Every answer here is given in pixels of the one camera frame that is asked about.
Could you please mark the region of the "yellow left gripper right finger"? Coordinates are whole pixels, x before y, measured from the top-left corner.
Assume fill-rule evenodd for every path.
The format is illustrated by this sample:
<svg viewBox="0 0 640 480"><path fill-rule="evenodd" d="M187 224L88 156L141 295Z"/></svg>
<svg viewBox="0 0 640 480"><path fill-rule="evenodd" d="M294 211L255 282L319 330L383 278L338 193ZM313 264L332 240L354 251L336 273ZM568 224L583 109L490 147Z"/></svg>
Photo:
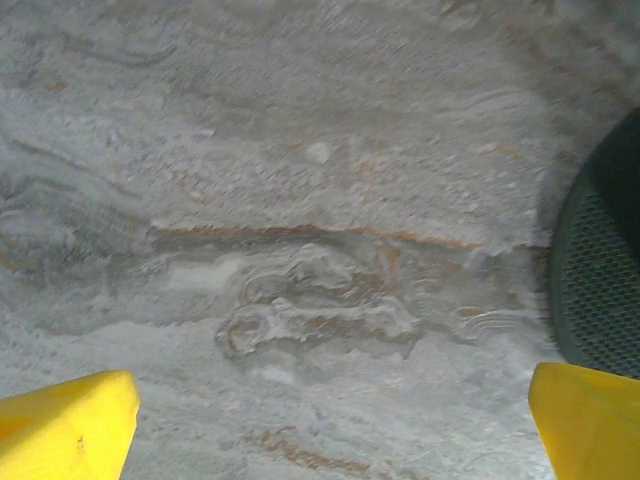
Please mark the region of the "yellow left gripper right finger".
<svg viewBox="0 0 640 480"><path fill-rule="evenodd" d="M638 480L637 380L543 362L528 404L557 479Z"/></svg>

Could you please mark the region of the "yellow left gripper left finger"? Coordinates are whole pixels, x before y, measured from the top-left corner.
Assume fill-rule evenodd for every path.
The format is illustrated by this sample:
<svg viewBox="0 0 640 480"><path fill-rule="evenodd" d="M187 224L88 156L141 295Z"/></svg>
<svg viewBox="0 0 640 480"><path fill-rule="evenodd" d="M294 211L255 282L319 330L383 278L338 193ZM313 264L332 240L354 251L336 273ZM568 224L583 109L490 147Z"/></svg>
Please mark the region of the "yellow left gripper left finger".
<svg viewBox="0 0 640 480"><path fill-rule="evenodd" d="M127 370L104 371L1 400L1 477L118 479L140 395Z"/></svg>

